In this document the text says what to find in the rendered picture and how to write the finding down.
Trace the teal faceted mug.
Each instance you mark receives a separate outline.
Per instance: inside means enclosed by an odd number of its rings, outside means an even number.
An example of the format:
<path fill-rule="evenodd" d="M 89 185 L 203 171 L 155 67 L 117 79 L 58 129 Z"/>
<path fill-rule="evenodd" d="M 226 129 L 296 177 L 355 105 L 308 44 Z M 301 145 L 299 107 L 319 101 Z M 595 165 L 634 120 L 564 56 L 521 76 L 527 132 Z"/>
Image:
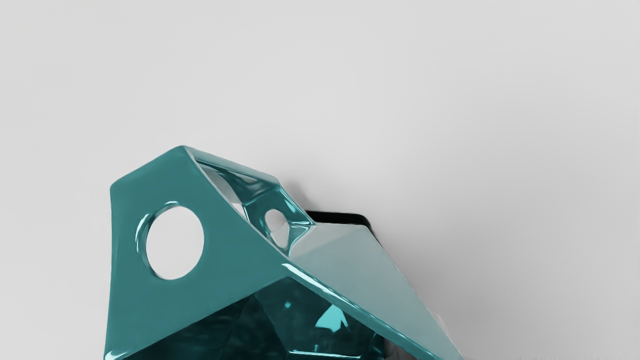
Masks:
<path fill-rule="evenodd" d="M 103 360 L 466 360 L 365 219 L 315 221 L 277 178 L 176 146 L 110 187 Z M 198 219 L 185 275 L 153 268 L 169 210 Z"/>

